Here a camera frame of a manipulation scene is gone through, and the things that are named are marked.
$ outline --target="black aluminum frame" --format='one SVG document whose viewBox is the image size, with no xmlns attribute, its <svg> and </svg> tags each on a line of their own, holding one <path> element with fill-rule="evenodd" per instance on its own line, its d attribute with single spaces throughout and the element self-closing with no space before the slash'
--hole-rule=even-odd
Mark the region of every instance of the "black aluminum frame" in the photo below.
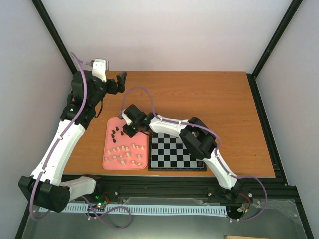
<svg viewBox="0 0 319 239">
<path fill-rule="evenodd" d="M 274 35 L 268 43 L 264 53 L 258 61 L 254 71 L 247 74 L 252 96 L 256 105 L 259 120 L 262 126 L 269 155 L 275 171 L 275 178 L 262 178 L 268 197 L 271 199 L 294 199 L 299 215 L 301 217 L 306 235 L 309 239 L 314 238 L 304 208 L 302 206 L 297 188 L 289 186 L 284 173 L 284 169 L 277 151 L 273 134 L 267 119 L 267 115 L 259 94 L 256 83 L 257 76 L 261 72 L 267 59 L 280 40 L 282 34 L 296 13 L 298 7 L 303 0 L 292 0 L 283 19 L 279 23 Z M 66 50 L 53 22 L 50 19 L 41 0 L 32 0 L 36 10 L 41 16 L 45 26 L 50 32 L 54 42 L 56 43 L 61 55 L 66 61 L 70 71 L 74 74 L 77 70 L 72 59 Z M 75 179 L 76 175 L 63 175 L 62 180 Z M 220 189 L 216 178 L 185 178 L 185 177 L 132 177 L 132 176 L 100 176 L 103 179 L 103 187 L 108 191 L 110 201 L 121 201 L 129 197 L 168 197 L 168 198 L 196 198 L 210 203 L 220 203 L 221 205 L 232 206 L 233 204 L 217 197 L 209 196 L 210 192 Z M 253 179 L 244 179 L 244 191 L 251 192 L 254 198 L 264 199 L 265 195 L 259 183 Z M 16 234 L 16 239 L 22 238 L 23 231 L 28 219 L 28 207 L 24 212 L 20 227 Z"/>
</svg>

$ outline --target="wooden table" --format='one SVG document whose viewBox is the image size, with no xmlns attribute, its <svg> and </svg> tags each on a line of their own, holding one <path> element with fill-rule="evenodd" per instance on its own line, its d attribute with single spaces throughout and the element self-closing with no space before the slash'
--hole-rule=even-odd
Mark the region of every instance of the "wooden table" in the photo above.
<svg viewBox="0 0 319 239">
<path fill-rule="evenodd" d="M 109 72 L 115 78 L 117 72 Z M 126 89 L 146 87 L 153 97 L 156 112 L 174 119 L 199 117 L 222 139 L 223 158 L 238 176 L 275 177 L 254 100 L 245 72 L 128 72 Z M 118 116 L 123 94 L 107 94 L 104 108 L 93 119 L 76 145 L 64 174 L 204 176 L 202 171 L 106 171 L 102 167 L 107 121 Z M 149 99 L 136 89 L 127 96 L 125 107 L 135 104 L 151 112 Z"/>
</svg>

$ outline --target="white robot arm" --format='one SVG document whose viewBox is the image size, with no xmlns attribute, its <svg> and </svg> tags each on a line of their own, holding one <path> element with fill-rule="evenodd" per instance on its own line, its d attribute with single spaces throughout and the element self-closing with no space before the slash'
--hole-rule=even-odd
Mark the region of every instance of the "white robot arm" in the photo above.
<svg viewBox="0 0 319 239">
<path fill-rule="evenodd" d="M 231 171 L 217 149 L 215 136 L 188 125 L 195 124 L 206 128 L 200 119 L 193 117 L 190 120 L 175 120 L 161 115 L 154 117 L 153 113 L 146 115 L 135 105 L 123 110 L 120 117 L 126 122 L 123 132 L 129 137 L 133 137 L 139 131 L 150 131 L 181 138 L 190 154 L 206 163 L 222 188 L 234 190 L 238 187 L 236 174 Z"/>
<path fill-rule="evenodd" d="M 116 94 L 125 90 L 126 72 L 118 74 L 116 82 L 114 79 L 106 79 L 107 61 L 95 59 L 92 61 L 92 66 L 92 71 L 84 71 L 87 99 L 79 117 L 70 125 L 83 102 L 84 82 L 81 72 L 77 72 L 73 76 L 72 92 L 60 117 L 61 122 L 57 133 L 45 156 L 30 177 L 22 176 L 18 183 L 28 201 L 35 191 L 33 203 L 55 212 L 61 212 L 69 201 L 86 194 L 92 194 L 97 190 L 97 177 L 88 175 L 68 182 L 61 182 L 62 174 L 76 143 L 88 128 L 93 117 L 96 117 L 95 106 L 103 100 L 107 93 Z M 61 137 L 61 133 L 69 125 L 70 128 Z M 50 153 L 49 161 L 44 167 Z"/>
</svg>

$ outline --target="checkered board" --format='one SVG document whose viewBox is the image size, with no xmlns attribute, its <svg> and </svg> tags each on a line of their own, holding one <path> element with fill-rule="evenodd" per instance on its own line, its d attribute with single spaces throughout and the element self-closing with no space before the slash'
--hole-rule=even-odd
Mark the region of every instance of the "checkered board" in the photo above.
<svg viewBox="0 0 319 239">
<path fill-rule="evenodd" d="M 152 133 L 149 145 L 149 170 L 207 170 L 203 161 L 189 154 L 180 138 L 164 133 Z"/>
</svg>

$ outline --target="white wall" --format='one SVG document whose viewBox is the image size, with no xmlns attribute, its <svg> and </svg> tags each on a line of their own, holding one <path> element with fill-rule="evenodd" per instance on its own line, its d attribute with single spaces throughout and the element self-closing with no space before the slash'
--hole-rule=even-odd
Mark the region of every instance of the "white wall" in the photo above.
<svg viewBox="0 0 319 239">
<path fill-rule="evenodd" d="M 72 75 L 31 1 L 1 3 L 0 238 L 14 238 L 27 200 L 18 188 L 57 129 Z"/>
<path fill-rule="evenodd" d="M 305 0 L 257 78 L 289 184 L 319 238 L 319 1 Z"/>
<path fill-rule="evenodd" d="M 67 49 L 111 70 L 252 72 L 291 0 L 44 0 Z"/>
</svg>

